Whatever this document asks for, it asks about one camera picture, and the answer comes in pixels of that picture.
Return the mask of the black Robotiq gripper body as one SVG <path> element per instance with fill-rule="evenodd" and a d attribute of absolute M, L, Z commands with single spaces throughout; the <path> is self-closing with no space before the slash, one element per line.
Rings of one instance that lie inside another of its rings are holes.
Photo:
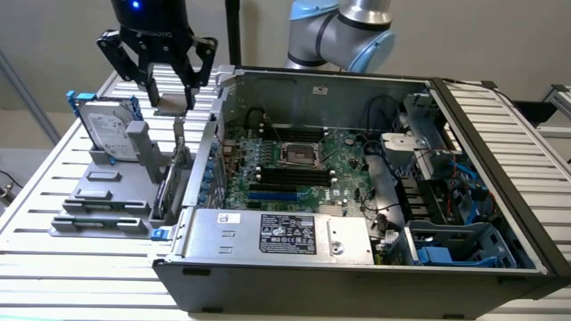
<path fill-rule="evenodd" d="M 184 1 L 112 1 L 121 42 L 150 63 L 188 60 L 193 32 Z"/>

